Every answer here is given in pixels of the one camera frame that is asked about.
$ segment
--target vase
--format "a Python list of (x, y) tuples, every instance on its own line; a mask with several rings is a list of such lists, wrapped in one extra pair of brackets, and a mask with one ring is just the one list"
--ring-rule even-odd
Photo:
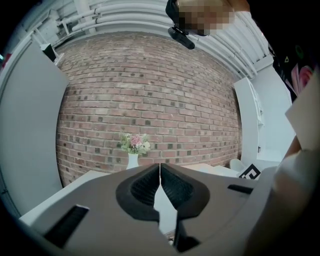
[(126, 167), (126, 170), (138, 167), (139, 166), (139, 164), (138, 164), (138, 156), (139, 155), (138, 154), (130, 154), (130, 153), (128, 153), (128, 155), (129, 155), (129, 162)]

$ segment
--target brick wall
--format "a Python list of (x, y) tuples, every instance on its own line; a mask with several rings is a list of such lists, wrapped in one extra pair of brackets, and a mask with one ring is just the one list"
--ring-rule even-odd
[(199, 50), (148, 34), (106, 34), (59, 49), (70, 84), (57, 125), (62, 183), (126, 168), (120, 132), (148, 134), (140, 165), (225, 165), (240, 150), (233, 75)]

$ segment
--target headset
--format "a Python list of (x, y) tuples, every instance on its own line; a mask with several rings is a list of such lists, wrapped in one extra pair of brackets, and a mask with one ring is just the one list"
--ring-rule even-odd
[(192, 24), (186, 23), (184, 17), (179, 16), (179, 0), (168, 0), (165, 8), (166, 14), (174, 22), (174, 26), (168, 29), (171, 38), (178, 43), (182, 44), (189, 50), (195, 48), (195, 44), (187, 37), (189, 33), (196, 34), (201, 37), (208, 36), (209, 31), (203, 29), (193, 29)]

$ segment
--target ceiling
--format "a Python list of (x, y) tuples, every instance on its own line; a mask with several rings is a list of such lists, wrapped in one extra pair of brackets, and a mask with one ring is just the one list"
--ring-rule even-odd
[[(44, 0), (17, 27), (11, 43), (16, 44), (35, 29), (38, 41), (47, 41), (54, 47), (98, 33), (135, 31), (169, 37), (168, 28), (173, 22), (166, 15), (166, 4), (167, 0)], [(99, 14), (74, 19), (101, 8)], [(238, 78), (254, 78), (259, 71), (257, 63), (270, 57), (268, 42), (248, 12), (237, 12), (233, 24), (214, 35), (200, 37), (195, 45)]]

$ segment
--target white ceiling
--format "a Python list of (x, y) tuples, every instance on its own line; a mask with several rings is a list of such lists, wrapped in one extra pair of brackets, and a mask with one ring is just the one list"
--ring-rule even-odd
[[(57, 46), (70, 37), (62, 25), (57, 27), (57, 22), (59, 24), (63, 19), (88, 10), (107, 7), (108, 10), (100, 16), (91, 15), (68, 24), (69, 33), (80, 23), (103, 18), (106, 22), (90, 30), (83, 29), (85, 33), (135, 31), (169, 37), (168, 28), (173, 22), (166, 15), (166, 4), (167, 0), (44, 0), (22, 21), (20, 29), (28, 32), (36, 26), (44, 39)], [(55, 21), (48, 18), (50, 10), (55, 10), (58, 15)], [(77, 30), (73, 34), (78, 37), (84, 32)], [(234, 23), (215, 35), (199, 37), (196, 48), (211, 54), (239, 78), (253, 78), (257, 74), (255, 64), (269, 55), (267, 40), (247, 12), (237, 13)]]

